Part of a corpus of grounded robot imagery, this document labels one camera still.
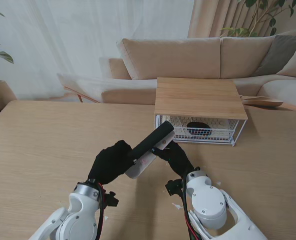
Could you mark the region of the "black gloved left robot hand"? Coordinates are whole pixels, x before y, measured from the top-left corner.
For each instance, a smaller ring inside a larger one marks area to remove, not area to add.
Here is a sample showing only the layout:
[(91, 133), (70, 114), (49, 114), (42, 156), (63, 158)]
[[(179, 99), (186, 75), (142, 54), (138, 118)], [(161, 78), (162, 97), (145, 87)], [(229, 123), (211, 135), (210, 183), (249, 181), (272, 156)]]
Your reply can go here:
[(124, 174), (134, 165), (134, 160), (128, 156), (131, 150), (131, 146), (124, 140), (101, 150), (94, 160), (87, 180), (95, 180), (101, 185), (106, 185)]

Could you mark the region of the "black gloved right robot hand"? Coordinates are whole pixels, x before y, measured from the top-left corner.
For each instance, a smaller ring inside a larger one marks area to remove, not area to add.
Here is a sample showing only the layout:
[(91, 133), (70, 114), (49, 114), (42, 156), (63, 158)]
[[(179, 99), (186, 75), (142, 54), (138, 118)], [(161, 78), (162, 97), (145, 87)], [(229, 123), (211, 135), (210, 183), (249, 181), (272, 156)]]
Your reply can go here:
[(194, 171), (185, 151), (174, 141), (171, 141), (165, 149), (154, 147), (151, 151), (154, 155), (168, 162), (171, 169), (182, 178)]

